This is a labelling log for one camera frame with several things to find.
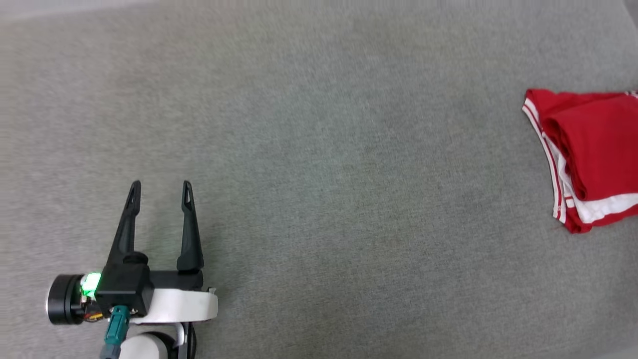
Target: teal cable connector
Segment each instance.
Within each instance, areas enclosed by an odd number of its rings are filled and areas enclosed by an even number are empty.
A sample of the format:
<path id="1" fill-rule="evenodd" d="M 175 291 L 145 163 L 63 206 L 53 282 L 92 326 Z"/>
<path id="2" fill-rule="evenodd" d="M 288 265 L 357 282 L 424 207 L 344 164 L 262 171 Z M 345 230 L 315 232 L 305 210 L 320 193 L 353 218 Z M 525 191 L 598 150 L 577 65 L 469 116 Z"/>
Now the teal cable connector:
<path id="1" fill-rule="evenodd" d="M 131 313 L 125 305 L 116 305 L 111 312 L 111 320 L 108 322 L 107 334 L 104 336 L 104 346 L 100 352 L 100 359 L 118 359 L 122 342 L 128 332 L 128 321 Z"/>

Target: white plastic part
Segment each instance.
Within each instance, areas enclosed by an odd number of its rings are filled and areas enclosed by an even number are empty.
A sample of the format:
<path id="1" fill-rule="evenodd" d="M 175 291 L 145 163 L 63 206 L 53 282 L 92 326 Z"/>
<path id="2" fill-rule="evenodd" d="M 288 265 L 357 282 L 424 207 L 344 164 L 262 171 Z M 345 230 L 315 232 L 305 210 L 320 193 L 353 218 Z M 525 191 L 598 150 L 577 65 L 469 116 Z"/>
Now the white plastic part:
<path id="1" fill-rule="evenodd" d="M 149 313 L 131 318 L 133 324 L 206 321 L 217 316 L 217 296 L 210 292 L 155 289 Z"/>
<path id="2" fill-rule="evenodd" d="M 122 343 L 119 359 L 168 359 L 168 351 L 160 338 L 143 333 Z"/>

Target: folded red garment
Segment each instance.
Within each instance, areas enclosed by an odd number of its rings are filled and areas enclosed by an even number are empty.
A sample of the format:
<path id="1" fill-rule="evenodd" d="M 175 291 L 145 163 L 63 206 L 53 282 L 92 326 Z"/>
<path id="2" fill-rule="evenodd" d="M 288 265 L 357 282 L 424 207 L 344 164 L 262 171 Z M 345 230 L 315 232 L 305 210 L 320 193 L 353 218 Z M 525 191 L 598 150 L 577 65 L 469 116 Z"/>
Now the folded red garment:
<path id="1" fill-rule="evenodd" d="M 529 89 L 542 131 L 565 157 L 574 195 L 595 201 L 638 193 L 638 97 Z"/>

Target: black cylinder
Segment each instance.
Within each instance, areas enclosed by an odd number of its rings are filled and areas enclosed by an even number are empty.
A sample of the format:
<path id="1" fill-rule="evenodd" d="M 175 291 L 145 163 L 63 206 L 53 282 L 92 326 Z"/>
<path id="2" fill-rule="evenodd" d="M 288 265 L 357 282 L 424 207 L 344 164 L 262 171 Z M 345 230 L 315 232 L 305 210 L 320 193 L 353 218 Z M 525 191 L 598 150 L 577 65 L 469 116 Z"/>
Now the black cylinder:
<path id="1" fill-rule="evenodd" d="M 81 324 L 84 313 L 80 303 L 83 274 L 60 274 L 48 290 L 48 320 L 55 325 Z"/>

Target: gray fabric surface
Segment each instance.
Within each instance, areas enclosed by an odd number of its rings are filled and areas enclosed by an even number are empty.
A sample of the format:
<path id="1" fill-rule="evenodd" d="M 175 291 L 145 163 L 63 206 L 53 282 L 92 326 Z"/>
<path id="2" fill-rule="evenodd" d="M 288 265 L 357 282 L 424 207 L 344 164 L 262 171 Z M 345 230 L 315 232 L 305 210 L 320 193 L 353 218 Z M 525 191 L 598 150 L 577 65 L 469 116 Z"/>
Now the gray fabric surface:
<path id="1" fill-rule="evenodd" d="M 591 358 L 638 344 L 638 218 L 551 217 L 524 91 L 638 87 L 622 1 L 10 17 L 3 357 L 88 358 L 56 273 L 99 270 L 130 183 L 174 268 L 193 184 L 219 317 L 200 358 Z"/>

